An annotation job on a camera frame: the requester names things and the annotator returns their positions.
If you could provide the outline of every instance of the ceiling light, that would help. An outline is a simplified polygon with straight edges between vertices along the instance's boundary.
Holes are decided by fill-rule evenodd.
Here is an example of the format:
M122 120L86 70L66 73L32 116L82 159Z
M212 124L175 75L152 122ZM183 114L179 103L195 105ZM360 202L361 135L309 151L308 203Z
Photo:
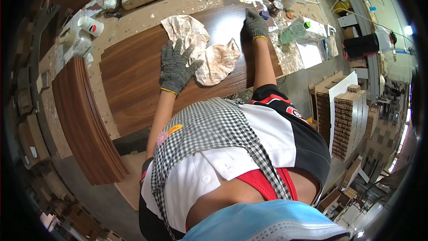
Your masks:
M413 35L413 29L410 25L407 25L406 27L404 27L404 33L406 35Z

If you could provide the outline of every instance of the yellow badge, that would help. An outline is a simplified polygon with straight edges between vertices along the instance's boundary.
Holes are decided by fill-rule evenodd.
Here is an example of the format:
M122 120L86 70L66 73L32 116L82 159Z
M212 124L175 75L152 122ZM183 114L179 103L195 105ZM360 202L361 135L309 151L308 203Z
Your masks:
M173 134L175 131L178 131L178 130L179 130L179 129L181 129L182 127L183 127L183 125L180 125L180 124L173 126L172 128L170 128L170 129L168 130L168 135Z

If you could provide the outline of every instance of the white paper cup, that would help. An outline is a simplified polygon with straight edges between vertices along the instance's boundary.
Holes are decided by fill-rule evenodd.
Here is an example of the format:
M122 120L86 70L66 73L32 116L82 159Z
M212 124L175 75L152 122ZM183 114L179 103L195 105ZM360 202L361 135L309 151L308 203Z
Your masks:
M97 37L101 35L104 30L104 24L102 22L97 21L96 19L92 19L86 15L83 15L78 20L78 26L83 30L87 31L89 34Z

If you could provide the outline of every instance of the shirt button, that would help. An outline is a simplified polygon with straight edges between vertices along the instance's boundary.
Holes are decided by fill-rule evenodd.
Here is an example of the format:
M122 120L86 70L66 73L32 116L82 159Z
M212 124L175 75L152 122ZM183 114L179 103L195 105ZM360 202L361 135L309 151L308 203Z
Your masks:
M211 178L208 175L203 175L201 180L202 182L207 183L211 180Z

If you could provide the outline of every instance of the blue face mask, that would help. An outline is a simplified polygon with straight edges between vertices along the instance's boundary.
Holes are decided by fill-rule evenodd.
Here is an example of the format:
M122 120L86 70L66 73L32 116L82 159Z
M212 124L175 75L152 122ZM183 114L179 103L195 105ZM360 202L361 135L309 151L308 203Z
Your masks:
M182 240L324 240L350 233L317 209L298 201L238 203L195 225Z

